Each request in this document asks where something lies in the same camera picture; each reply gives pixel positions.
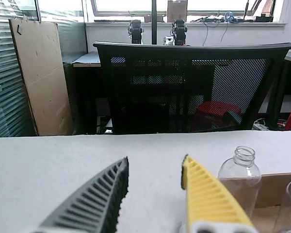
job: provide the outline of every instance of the black table leg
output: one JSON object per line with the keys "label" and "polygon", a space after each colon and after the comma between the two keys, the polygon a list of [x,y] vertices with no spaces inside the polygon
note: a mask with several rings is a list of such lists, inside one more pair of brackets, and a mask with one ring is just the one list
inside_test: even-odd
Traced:
{"label": "black table leg", "polygon": [[277,122],[284,98],[284,92],[287,82],[287,75],[289,71],[289,62],[284,61],[278,77],[274,81],[274,85],[271,91],[271,96],[268,102],[266,112],[266,125],[271,130],[278,130]]}

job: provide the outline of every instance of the bottle mouth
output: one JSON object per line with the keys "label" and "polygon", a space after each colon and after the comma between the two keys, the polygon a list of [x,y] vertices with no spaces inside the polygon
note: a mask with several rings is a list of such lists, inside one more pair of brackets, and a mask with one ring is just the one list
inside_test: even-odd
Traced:
{"label": "bottle mouth", "polygon": [[256,152],[250,148],[245,146],[236,147],[235,149],[236,157],[244,162],[253,162],[256,157]]}

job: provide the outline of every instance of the bottle neck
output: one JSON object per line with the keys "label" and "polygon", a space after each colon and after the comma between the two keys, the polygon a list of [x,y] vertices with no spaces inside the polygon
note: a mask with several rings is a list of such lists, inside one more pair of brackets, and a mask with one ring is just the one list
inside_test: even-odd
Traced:
{"label": "bottle neck", "polygon": [[251,167],[254,164],[255,154],[250,147],[236,147],[233,160],[238,165]]}

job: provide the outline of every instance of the black mesh chair back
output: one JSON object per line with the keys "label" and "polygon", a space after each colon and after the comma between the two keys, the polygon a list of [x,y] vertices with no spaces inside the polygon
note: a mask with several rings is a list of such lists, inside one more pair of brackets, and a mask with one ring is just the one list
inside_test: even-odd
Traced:
{"label": "black mesh chair back", "polygon": [[291,43],[96,42],[114,134],[249,130]]}

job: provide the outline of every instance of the plastic bottle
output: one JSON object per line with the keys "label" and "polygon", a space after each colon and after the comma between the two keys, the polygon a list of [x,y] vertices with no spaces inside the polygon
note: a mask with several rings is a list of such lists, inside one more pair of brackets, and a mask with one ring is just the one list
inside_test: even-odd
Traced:
{"label": "plastic bottle", "polygon": [[255,151],[240,146],[232,158],[226,160],[218,174],[222,184],[250,217],[254,210],[261,183],[261,173],[254,163]]}

